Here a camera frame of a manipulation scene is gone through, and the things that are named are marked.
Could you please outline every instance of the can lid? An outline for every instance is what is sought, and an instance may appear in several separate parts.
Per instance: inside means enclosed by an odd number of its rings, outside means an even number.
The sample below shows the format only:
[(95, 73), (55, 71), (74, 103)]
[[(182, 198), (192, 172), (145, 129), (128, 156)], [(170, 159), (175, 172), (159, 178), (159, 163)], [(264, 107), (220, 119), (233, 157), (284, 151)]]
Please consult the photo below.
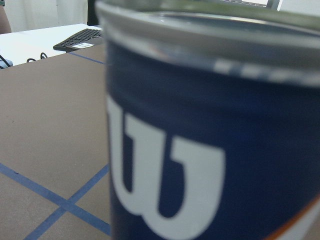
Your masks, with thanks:
[(173, 64), (320, 86), (319, 17), (208, 2), (160, 2), (158, 8), (136, 9), (98, 2), (106, 37)]

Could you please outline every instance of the white table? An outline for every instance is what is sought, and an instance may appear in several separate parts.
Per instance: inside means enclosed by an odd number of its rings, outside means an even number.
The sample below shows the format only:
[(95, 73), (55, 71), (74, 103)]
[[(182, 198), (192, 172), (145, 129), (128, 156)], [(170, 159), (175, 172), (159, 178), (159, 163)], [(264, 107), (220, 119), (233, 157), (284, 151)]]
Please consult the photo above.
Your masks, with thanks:
[(74, 24), (1, 34), (0, 55), (15, 66), (26, 63), (29, 58), (39, 60), (41, 53), (48, 57), (64, 54), (64, 51), (54, 50), (53, 46), (87, 28), (100, 29), (86, 24)]

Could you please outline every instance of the computer keyboard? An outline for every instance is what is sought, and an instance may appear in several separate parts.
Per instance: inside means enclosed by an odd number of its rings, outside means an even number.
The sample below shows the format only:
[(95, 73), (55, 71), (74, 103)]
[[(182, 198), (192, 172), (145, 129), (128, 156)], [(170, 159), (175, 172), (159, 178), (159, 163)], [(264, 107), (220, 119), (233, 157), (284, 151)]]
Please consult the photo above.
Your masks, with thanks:
[(62, 42), (54, 45), (53, 49), (59, 50), (59, 51), (66, 51), (66, 46), (75, 45), (75, 44), (90, 40), (91, 38), (101, 37), (101, 33), (102, 33), (101, 30), (87, 28), (77, 32), (76, 34), (68, 37)]

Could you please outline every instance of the person's arm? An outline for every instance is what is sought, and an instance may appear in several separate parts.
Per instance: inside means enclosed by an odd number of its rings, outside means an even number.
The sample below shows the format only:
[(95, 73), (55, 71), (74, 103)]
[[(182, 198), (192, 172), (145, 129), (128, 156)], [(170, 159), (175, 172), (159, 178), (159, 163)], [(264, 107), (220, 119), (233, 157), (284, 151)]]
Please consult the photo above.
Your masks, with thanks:
[(4, 6), (0, 5), (0, 34), (11, 33), (11, 27)]

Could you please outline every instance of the can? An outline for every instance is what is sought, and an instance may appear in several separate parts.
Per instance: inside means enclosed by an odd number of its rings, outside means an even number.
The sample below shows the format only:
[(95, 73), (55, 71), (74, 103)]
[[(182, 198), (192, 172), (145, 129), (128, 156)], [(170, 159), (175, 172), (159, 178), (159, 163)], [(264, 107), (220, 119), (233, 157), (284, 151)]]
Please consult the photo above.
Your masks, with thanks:
[(248, 9), (97, 3), (113, 240), (310, 236), (320, 213), (320, 20)]

